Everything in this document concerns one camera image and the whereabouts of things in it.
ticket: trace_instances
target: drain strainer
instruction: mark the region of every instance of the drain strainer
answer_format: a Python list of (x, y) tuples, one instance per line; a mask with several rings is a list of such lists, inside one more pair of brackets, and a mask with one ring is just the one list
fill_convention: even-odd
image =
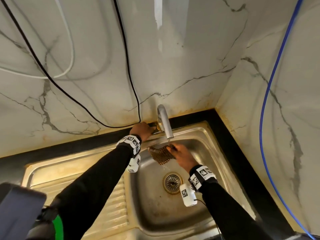
[(180, 185), (183, 184), (182, 177), (176, 172), (167, 173), (163, 178), (164, 189), (172, 195), (178, 194), (180, 192)]

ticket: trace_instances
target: backsplash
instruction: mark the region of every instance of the backsplash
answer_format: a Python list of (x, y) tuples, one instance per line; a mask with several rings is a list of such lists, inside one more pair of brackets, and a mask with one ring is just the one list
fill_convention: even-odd
[[(297, 0), (269, 0), (216, 109), (294, 230), (274, 192), (259, 147), (263, 98)], [(320, 0), (304, 0), (271, 85), (263, 148), (275, 184), (294, 214), (320, 235)]]
[[(51, 76), (72, 47), (54, 0), (7, 0)], [(61, 0), (74, 43), (55, 81), (110, 126), (138, 121), (112, 0)], [(266, 0), (118, 0), (144, 121), (215, 107)], [(0, 7), (1, 67), (42, 76)], [(0, 71), (0, 157), (111, 131), (46, 79)]]

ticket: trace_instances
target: hand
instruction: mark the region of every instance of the hand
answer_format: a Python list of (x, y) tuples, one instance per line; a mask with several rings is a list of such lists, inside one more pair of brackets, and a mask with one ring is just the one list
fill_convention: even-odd
[(186, 148), (184, 145), (177, 143), (172, 143), (172, 145), (174, 145), (176, 150), (167, 146), (168, 151), (177, 159), (179, 166), (190, 173), (190, 170), (194, 166), (198, 165), (197, 161), (194, 159), (188, 148)]
[(130, 130), (130, 135), (136, 134), (140, 136), (142, 142), (146, 141), (154, 132), (156, 128), (150, 127), (146, 122), (135, 124)]

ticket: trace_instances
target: right hand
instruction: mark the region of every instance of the right hand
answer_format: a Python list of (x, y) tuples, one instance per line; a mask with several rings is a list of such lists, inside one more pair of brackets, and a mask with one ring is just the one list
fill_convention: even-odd
[(167, 146), (168, 151), (176, 158), (179, 166), (185, 169), (188, 173), (194, 166), (198, 165), (197, 161), (185, 145), (178, 143), (172, 143), (172, 145), (174, 145), (176, 150)]

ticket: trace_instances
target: faucet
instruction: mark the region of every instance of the faucet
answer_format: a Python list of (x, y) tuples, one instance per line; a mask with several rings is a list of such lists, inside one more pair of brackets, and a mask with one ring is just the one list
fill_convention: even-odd
[(168, 140), (174, 138), (167, 111), (163, 104), (158, 105), (158, 125), (160, 126), (161, 131), (165, 132), (165, 136)]

